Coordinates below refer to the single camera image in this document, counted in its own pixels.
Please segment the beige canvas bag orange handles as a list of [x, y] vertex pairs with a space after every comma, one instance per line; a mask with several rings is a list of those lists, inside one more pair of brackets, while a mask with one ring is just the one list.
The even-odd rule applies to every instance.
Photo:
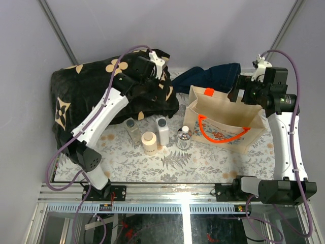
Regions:
[[246, 154], [266, 131], [259, 105], [231, 102], [226, 93], [191, 86], [183, 124], [192, 140]]

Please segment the white rectangular lotion bottle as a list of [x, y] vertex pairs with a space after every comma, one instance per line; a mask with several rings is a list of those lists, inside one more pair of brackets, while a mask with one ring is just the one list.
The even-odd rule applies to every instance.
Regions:
[[169, 143], [169, 127], [165, 117], [159, 117], [156, 119], [156, 125], [159, 134], [159, 142], [161, 146], [165, 146]]

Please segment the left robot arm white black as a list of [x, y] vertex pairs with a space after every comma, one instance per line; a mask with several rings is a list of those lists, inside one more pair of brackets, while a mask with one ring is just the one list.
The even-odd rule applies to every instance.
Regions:
[[102, 156], [94, 147], [105, 128], [131, 100], [141, 96], [151, 100], [157, 97], [163, 89], [161, 79], [166, 62], [167, 58], [159, 57], [154, 51], [149, 52], [148, 57], [136, 54], [126, 61], [122, 58], [111, 60], [105, 67], [109, 75], [108, 88], [90, 114], [71, 131], [72, 142], [67, 155], [83, 170], [99, 200], [107, 200], [112, 191], [100, 165]]

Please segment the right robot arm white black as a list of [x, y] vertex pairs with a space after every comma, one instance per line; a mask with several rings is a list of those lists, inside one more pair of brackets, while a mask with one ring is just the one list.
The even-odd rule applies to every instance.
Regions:
[[254, 176], [238, 176], [232, 196], [244, 200], [255, 195], [262, 203], [300, 205], [317, 192], [315, 182], [308, 180], [299, 143], [299, 114], [294, 111], [297, 96], [287, 93], [286, 68], [267, 67], [257, 77], [239, 75], [228, 94], [235, 102], [239, 91], [244, 91], [242, 102], [260, 105], [265, 111], [274, 144], [275, 168], [272, 180]]

